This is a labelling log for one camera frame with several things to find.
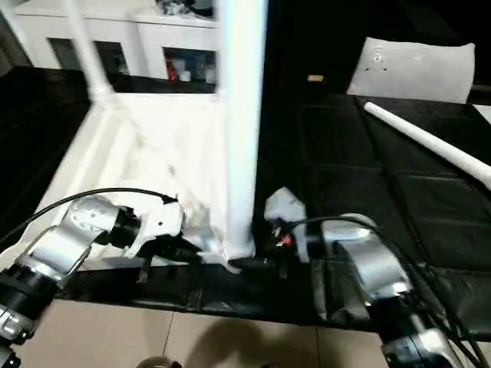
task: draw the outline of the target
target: white tube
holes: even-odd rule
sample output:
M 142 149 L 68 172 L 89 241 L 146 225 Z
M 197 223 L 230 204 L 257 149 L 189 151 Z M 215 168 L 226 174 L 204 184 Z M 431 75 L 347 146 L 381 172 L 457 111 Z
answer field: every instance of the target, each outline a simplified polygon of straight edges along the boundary
M 364 109 L 480 180 L 487 189 L 491 190 L 491 166 L 486 165 L 470 154 L 463 152 L 440 138 L 436 138 L 426 130 L 414 126 L 372 102 L 367 102 L 364 105 Z
M 268 0 L 219 2 L 219 91 L 226 101 L 226 258 L 254 254 L 250 232 Z
M 113 93 L 107 81 L 99 54 L 89 38 L 88 31 L 78 7 L 79 0 L 63 0 L 68 22 L 74 36 L 75 51 L 87 79 L 88 92 L 92 101 L 103 100 Z

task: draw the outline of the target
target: wire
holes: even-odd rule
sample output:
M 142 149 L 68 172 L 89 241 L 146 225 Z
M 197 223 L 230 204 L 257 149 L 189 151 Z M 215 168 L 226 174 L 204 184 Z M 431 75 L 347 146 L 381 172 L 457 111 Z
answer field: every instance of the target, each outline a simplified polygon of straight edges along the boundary
M 8 232 L 4 236 L 2 236 L 0 238 L 0 253 L 3 252 L 5 249 L 8 249 L 11 246 L 13 246 L 13 244 L 3 245 L 3 243 L 5 243 L 11 236 L 20 232 L 23 228 L 25 228 L 25 226 L 29 225 L 30 222 L 33 222 L 34 220 L 39 219 L 41 216 L 43 216 L 47 212 L 50 212 L 52 209 L 56 209 L 60 205 L 64 205 L 65 203 L 71 202 L 75 199 L 79 199 L 79 198 L 82 198 L 85 196 L 91 196 L 91 195 L 100 194 L 100 193 L 111 193 L 111 192 L 134 192 L 134 193 L 146 194 L 148 196 L 155 196 L 155 197 L 161 198 L 164 204 L 176 201 L 176 199 L 169 197 L 168 195 L 154 192 L 153 190 L 146 190 L 146 189 L 140 189 L 140 188 L 101 188 L 101 189 L 92 189 L 92 190 L 87 190 L 86 192 L 80 192 L 77 194 L 73 194 L 73 195 L 70 195 L 69 197 L 60 199 L 59 201 L 56 201 L 55 203 L 51 203 L 47 207 L 44 207 L 43 209 L 37 211 L 34 215 L 27 218 L 25 221 L 23 221 L 19 225 L 15 226 L 10 232 Z
M 340 220 L 340 221 L 353 222 L 355 224 L 358 224 L 358 225 L 361 225 L 361 226 L 363 226 L 365 228 L 368 228 L 373 233 L 375 233 L 376 235 L 378 235 L 381 239 L 388 239 L 388 240 L 390 240 L 392 242 L 392 244 L 397 248 L 397 250 L 402 255 L 403 260 L 406 261 L 409 264 L 409 266 L 413 270 L 413 272 L 416 273 L 416 274 L 418 274 L 424 280 L 424 282 L 430 287 L 431 291 L 433 292 L 433 295 L 436 297 L 436 299 L 438 300 L 438 302 L 445 309 L 445 311 L 447 313 L 447 318 L 448 318 L 449 322 L 451 324 L 457 325 L 458 328 L 460 329 L 460 333 L 462 334 L 463 339 L 464 340 L 467 340 L 469 342 L 470 346 L 474 350 L 474 353 L 476 354 L 476 358 L 474 357 L 474 359 L 478 360 L 479 363 L 480 363 L 480 365 L 478 366 L 478 365 L 475 364 L 475 363 L 477 363 L 476 360 L 471 360 L 470 359 L 473 362 L 473 364 L 475 364 L 476 366 L 481 367 L 481 368 L 489 368 L 489 364 L 488 364 L 486 358 L 484 357 L 483 351 L 481 350 L 481 348 L 477 344 L 476 340 L 474 339 L 474 336 L 469 332 L 469 330 L 463 324 L 463 322 L 459 318 L 458 314 L 453 309 L 453 306 L 452 306 L 451 302 L 448 301 L 447 296 L 446 295 L 443 295 L 442 292 L 440 292 L 440 290 L 443 290 L 443 287 L 442 287 L 442 285 L 441 285 L 438 277 L 436 277 L 436 275 L 434 275 L 433 272 L 432 272 L 431 274 L 433 275 L 433 280 L 431 280 L 421 270 L 421 268 L 412 259 L 412 257 L 409 256 L 409 254 L 406 253 L 405 250 L 400 246 L 400 244 L 397 243 L 397 241 L 395 241 L 393 238 L 388 238 L 387 236 L 385 236 L 375 226 L 369 225 L 368 223 L 366 223 L 366 222 L 364 222 L 364 221 L 362 221 L 362 220 L 360 220 L 358 218 L 348 217 L 348 216 L 322 216 L 322 217 L 314 217 L 314 218 L 310 218 L 310 219 L 307 218 L 307 219 L 296 221 L 296 222 L 290 222 L 290 225 L 291 225 L 290 231 L 294 227 L 296 227 L 298 225 L 310 224 L 310 223 L 314 223 L 314 222 L 323 222 L 323 221 L 327 221 L 327 220 Z M 464 354 L 467 355 L 467 353 L 470 353 L 467 348 L 465 348 L 465 350 L 462 350 L 461 349 L 461 346 L 462 346 L 461 343 L 456 343 L 456 346 L 459 347 L 459 349 Z

